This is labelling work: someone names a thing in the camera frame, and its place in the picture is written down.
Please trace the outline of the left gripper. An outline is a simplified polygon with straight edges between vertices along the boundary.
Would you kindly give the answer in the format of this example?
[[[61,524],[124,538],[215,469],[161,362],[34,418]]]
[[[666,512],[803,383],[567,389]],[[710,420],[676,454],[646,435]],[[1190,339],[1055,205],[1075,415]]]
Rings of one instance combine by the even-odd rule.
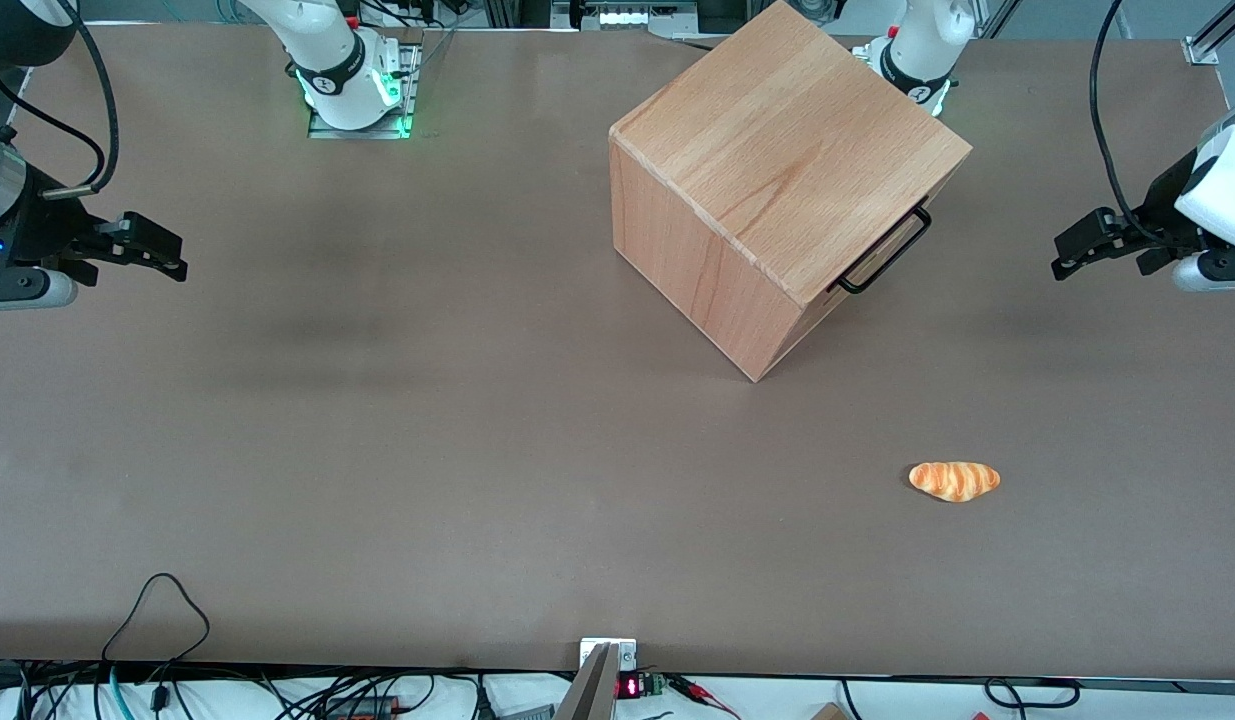
[[[1235,107],[1199,142],[1149,184],[1141,219],[1151,240],[1112,207],[1095,207],[1053,238],[1051,274],[1153,275],[1178,258],[1207,251],[1235,252]]]

